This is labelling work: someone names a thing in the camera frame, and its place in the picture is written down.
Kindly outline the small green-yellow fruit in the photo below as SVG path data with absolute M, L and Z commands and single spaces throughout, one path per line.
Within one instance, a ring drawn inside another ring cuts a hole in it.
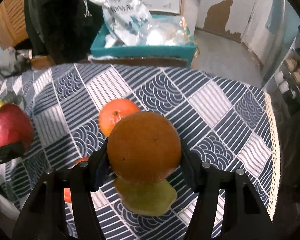
M 167 180 L 156 184 L 131 184 L 121 178 L 114 180 L 124 207 L 141 216 L 163 216 L 177 199 L 177 192 Z

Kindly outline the orange tangerine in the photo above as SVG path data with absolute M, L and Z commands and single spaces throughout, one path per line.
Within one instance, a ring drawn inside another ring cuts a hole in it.
M 101 132 L 109 137 L 115 125 L 124 117 L 139 112 L 139 107 L 127 99 L 114 99 L 100 111 L 99 125 Z
M 132 184 L 156 184 L 179 166 L 180 137 L 173 124 L 153 112 L 138 112 L 120 120 L 107 142 L 112 171 Z

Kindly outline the blue white patterned tablecloth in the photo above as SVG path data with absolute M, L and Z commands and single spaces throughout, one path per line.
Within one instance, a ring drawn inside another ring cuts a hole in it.
M 274 239 L 280 148 L 268 94 L 187 68 L 62 64 L 0 82 L 22 95 L 30 149 L 0 164 L 12 239 Z M 114 186 L 101 109 L 114 99 L 166 117 L 181 159 L 163 216 L 127 210 Z

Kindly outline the red apple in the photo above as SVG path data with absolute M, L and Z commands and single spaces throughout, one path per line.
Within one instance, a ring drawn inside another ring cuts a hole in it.
M 18 106 L 7 103 L 0 107 L 0 147 L 20 142 L 25 151 L 33 141 L 33 127 L 29 117 Z

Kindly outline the white printed rice bag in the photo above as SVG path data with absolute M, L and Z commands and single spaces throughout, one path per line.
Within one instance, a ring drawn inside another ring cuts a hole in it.
M 109 32 L 127 46 L 139 43 L 140 28 L 152 18 L 141 0 L 88 0 L 102 7 Z

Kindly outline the small wooden box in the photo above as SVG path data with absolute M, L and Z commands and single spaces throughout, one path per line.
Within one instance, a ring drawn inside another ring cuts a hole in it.
M 36 70 L 44 70 L 56 65 L 54 59 L 50 55 L 37 56 L 30 60 L 32 68 Z

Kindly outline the grey cloth pile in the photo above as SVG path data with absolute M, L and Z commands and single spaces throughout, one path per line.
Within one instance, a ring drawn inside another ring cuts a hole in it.
M 15 50 L 9 47 L 0 55 L 0 76 L 9 78 L 19 76 L 31 69 L 32 50 Z

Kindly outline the teal cardboard box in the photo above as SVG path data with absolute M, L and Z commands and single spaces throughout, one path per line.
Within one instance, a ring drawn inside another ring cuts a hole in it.
M 153 15 L 152 17 L 165 17 L 172 15 Z M 187 27 L 187 33 L 191 35 L 190 42 L 181 46 L 127 46 L 115 35 L 111 34 L 104 24 L 96 35 L 91 47 L 90 57 L 96 60 L 177 60 L 180 66 L 189 67 L 192 60 L 198 54 L 198 47 Z

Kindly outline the shoe rack with shoes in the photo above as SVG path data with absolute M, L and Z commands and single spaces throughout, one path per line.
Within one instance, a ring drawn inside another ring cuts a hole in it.
M 275 114 L 288 119 L 300 111 L 300 34 L 277 64 L 263 90 L 271 97 Z

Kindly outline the clear plastic bag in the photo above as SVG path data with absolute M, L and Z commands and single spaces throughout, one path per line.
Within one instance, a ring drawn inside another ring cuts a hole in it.
M 181 46 L 188 44 L 190 37 L 183 17 L 153 17 L 139 29 L 138 45 Z

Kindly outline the dark hanging coat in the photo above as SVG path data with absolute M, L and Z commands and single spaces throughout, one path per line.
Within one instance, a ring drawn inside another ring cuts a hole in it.
M 88 0 L 24 0 L 24 12 L 33 55 L 56 64 L 86 59 L 104 24 L 102 8 Z

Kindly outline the wooden louvered door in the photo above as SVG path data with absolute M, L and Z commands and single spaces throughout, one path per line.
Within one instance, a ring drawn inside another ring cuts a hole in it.
M 0 3 L 0 47 L 5 50 L 28 39 L 24 0 L 3 0 Z

